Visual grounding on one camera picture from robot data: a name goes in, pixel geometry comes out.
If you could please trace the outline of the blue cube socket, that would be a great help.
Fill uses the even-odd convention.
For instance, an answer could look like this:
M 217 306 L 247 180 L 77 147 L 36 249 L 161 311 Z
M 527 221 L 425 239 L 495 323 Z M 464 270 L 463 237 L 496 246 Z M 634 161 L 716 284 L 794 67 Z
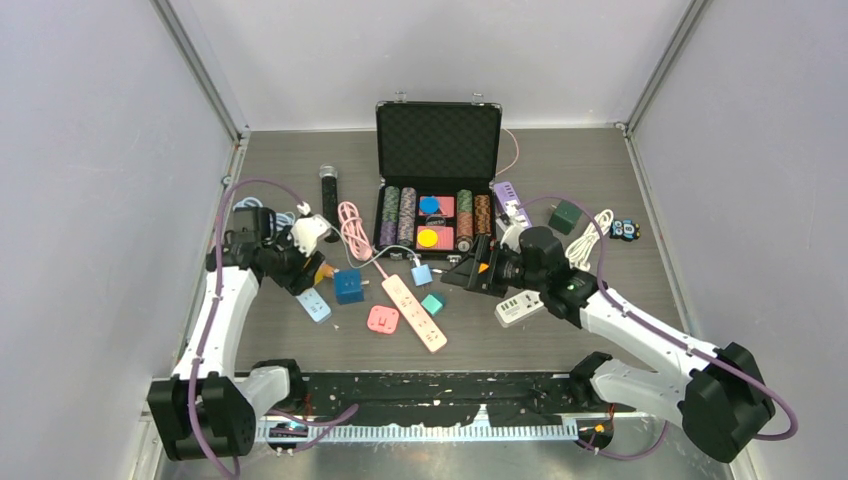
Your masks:
M 333 287 L 339 305 L 349 305 L 365 300 L 368 280 L 362 278 L 358 269 L 337 270 L 333 275 Z

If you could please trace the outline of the teal small cube adapter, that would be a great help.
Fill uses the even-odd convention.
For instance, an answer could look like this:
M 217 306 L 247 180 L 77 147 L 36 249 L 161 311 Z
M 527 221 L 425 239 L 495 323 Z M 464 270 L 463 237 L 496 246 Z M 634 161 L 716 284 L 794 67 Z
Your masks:
M 445 304 L 445 298 L 438 293 L 430 293 L 421 301 L 422 307 L 431 316 L 435 316 L 440 313 L 444 309 Z

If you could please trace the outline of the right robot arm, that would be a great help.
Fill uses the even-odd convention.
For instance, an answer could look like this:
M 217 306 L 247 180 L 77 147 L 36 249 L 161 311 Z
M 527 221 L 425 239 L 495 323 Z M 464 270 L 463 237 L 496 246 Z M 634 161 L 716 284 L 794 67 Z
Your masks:
M 538 293 L 559 319 L 627 350 L 647 370 L 593 353 L 570 373 L 574 403 L 596 410 L 621 404 L 680 428 L 710 458 L 729 463 L 775 416 L 754 356 L 743 346 L 720 348 L 645 314 L 596 275 L 576 269 L 546 227 L 520 233 L 518 246 L 476 237 L 471 250 L 442 276 L 469 292 L 502 298 L 511 288 Z

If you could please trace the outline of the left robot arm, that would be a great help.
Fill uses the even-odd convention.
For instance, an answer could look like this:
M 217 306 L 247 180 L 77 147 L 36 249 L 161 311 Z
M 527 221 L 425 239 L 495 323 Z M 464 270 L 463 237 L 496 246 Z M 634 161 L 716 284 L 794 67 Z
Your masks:
M 267 207 L 242 207 L 215 228 L 206 257 L 206 292 L 190 340 L 169 377 L 154 380 L 147 403 L 172 461 L 238 458 L 253 448 L 258 421 L 274 406 L 298 412 L 306 384 L 292 359 L 256 363 L 242 381 L 235 361 L 252 302 L 263 281 L 293 296 L 312 288 L 330 230 L 319 215 L 278 227 Z

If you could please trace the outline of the light blue power strip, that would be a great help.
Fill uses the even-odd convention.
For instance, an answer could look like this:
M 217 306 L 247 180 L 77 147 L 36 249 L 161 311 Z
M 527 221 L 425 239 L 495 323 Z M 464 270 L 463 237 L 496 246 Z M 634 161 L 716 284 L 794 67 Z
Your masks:
M 316 324 L 321 324 L 332 315 L 332 310 L 315 288 L 305 290 L 296 296 L 296 300 Z

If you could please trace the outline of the yellow round chip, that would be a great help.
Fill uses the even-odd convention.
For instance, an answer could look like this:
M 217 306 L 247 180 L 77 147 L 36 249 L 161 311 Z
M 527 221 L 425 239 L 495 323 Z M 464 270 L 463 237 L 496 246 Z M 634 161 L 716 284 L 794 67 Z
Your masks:
M 419 248 L 433 248 L 439 243 L 439 234 L 432 229 L 421 229 L 416 241 Z

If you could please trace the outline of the light blue usb charger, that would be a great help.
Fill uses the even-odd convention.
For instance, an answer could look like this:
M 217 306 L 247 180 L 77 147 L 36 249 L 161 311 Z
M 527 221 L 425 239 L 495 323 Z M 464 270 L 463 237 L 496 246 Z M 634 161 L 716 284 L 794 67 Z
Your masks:
M 432 270 L 427 264 L 416 264 L 410 272 L 416 287 L 426 286 L 433 282 Z

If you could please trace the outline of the white power strip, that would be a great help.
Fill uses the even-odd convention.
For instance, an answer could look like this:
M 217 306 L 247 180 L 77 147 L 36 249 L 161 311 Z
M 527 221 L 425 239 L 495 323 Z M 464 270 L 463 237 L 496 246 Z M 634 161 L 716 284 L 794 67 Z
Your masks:
M 538 292 L 524 290 L 498 303 L 495 316 L 503 328 L 510 328 L 544 309 Z

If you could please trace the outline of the purple power strip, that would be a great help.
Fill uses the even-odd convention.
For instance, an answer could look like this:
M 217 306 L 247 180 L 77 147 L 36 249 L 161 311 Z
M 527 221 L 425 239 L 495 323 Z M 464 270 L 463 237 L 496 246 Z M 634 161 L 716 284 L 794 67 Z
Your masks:
M 511 182 L 496 182 L 492 188 L 497 210 L 495 222 L 502 233 L 506 233 L 509 227 L 515 225 L 521 229 L 532 226 L 528 214 L 520 207 L 522 202 Z

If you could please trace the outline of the blue round chip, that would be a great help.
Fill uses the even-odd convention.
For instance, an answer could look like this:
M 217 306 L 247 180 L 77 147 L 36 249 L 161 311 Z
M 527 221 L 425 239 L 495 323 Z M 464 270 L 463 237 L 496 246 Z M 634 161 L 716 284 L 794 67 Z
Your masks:
M 437 215 L 441 213 L 440 201 L 434 196 L 423 196 L 419 199 L 419 211 L 422 215 Z

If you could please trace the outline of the pink power strip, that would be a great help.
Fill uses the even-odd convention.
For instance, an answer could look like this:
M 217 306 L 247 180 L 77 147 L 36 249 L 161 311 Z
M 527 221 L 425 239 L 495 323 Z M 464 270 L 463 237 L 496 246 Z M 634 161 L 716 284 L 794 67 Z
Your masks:
M 447 337 L 398 275 L 381 282 L 383 290 L 430 353 L 447 345 Z

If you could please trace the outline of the black cylinder tube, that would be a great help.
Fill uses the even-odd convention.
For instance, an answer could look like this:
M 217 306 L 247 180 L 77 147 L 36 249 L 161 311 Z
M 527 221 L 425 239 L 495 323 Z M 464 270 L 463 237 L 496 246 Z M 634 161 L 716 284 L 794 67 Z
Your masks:
M 322 215 L 324 219 L 331 225 L 331 233 L 326 237 L 328 243 L 336 243 L 340 240 L 337 233 L 339 228 L 338 219 L 338 186 L 337 186 L 337 169 L 329 164 L 324 164 L 319 168 L 319 178 L 321 182 L 321 200 L 322 200 Z

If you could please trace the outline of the pink square adapter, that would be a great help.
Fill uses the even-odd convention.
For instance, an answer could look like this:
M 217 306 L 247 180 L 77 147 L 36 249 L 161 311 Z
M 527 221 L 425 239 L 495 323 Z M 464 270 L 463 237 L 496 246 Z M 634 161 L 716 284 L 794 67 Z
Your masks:
M 368 314 L 367 328 L 375 333 L 391 335 L 398 326 L 400 313 L 392 307 L 374 305 Z

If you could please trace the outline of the dark green cube adapter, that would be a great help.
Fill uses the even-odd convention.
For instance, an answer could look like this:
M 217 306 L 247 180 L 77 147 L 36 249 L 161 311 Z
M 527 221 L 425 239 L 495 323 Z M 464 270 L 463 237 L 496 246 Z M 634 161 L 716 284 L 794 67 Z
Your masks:
M 563 235 L 569 235 L 577 226 L 583 212 L 573 203 L 561 200 L 552 207 L 547 225 Z

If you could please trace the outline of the blue owl toy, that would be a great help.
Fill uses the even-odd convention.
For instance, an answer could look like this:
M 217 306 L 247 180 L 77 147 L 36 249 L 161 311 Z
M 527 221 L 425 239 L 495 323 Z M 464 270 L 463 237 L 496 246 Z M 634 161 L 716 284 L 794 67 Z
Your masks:
M 632 242 L 641 237 L 641 227 L 639 223 L 631 219 L 614 219 L 609 230 L 611 239 Z

